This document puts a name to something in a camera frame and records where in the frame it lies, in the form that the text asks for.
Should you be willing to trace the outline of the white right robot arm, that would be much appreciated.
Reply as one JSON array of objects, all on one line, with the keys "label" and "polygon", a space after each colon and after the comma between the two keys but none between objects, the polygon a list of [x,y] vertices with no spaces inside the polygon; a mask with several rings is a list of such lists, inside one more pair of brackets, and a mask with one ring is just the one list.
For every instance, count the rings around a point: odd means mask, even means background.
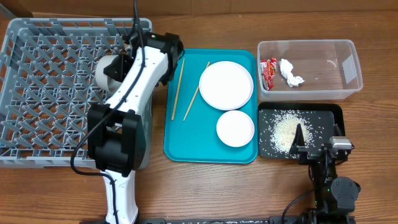
[{"label": "white right robot arm", "polygon": [[[348,177],[340,177],[336,166],[348,160],[354,149],[351,141],[342,135],[337,124],[333,126],[334,136],[317,149],[305,146],[302,127],[297,125],[290,154],[298,155],[298,163],[307,165],[313,189],[294,199],[282,212],[282,223],[354,223],[350,213],[355,210],[361,186]],[[313,193],[315,208],[309,208],[300,217],[286,220],[289,208],[302,198]]]}]

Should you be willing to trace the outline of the white bowl with rice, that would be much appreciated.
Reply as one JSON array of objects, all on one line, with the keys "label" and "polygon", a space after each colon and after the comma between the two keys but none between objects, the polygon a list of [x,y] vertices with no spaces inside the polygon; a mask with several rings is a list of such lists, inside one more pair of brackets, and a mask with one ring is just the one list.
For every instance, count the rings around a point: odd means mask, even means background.
[{"label": "white bowl with rice", "polygon": [[232,110],[220,116],[216,124],[219,139],[230,147],[243,147],[254,137],[252,119],[244,112]]}]

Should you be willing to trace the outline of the pile of rice grains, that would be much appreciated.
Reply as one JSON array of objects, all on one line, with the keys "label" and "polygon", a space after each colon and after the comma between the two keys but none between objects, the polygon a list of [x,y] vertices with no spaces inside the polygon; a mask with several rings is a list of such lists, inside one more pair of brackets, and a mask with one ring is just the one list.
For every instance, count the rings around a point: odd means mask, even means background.
[{"label": "pile of rice grains", "polygon": [[315,136],[309,112],[299,110],[260,110],[259,151],[266,156],[288,156],[297,125],[302,128],[305,146],[314,146]]}]

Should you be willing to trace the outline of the red snack wrapper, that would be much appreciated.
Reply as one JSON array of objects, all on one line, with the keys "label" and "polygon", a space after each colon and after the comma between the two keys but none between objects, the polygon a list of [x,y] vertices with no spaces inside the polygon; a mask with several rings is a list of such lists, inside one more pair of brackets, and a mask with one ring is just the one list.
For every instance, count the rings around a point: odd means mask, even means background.
[{"label": "red snack wrapper", "polygon": [[277,70],[277,59],[272,57],[260,61],[261,82],[265,90],[269,91],[274,87],[273,79]]}]

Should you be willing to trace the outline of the white tissue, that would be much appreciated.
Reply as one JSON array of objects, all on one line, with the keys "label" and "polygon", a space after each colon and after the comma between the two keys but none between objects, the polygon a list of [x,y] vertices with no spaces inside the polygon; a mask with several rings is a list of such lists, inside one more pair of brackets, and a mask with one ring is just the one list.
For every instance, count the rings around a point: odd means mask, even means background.
[{"label": "white tissue", "polygon": [[298,87],[305,82],[302,77],[294,76],[292,73],[294,66],[288,60],[282,58],[279,62],[279,68],[281,75],[286,79],[289,87]]}]

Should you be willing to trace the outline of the grey bowl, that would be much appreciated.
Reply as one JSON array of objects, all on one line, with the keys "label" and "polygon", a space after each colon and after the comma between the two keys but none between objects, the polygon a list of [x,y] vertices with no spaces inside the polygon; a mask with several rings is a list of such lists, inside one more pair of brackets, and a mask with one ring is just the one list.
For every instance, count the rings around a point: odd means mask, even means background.
[{"label": "grey bowl", "polygon": [[99,59],[96,70],[95,70],[95,81],[96,84],[113,95],[118,88],[121,86],[121,82],[118,82],[104,73],[104,68],[111,64],[111,62],[116,58],[116,55],[107,55]]}]

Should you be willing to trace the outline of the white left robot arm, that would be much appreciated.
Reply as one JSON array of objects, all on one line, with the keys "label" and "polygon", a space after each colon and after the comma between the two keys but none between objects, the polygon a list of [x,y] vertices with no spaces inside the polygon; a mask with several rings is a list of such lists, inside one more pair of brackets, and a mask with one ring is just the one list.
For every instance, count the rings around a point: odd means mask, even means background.
[{"label": "white left robot arm", "polygon": [[146,32],[134,54],[99,60],[97,85],[110,97],[88,110],[88,156],[106,186],[103,223],[138,223],[135,174],[149,164],[152,141],[152,92],[174,77],[183,52],[180,37]]}]

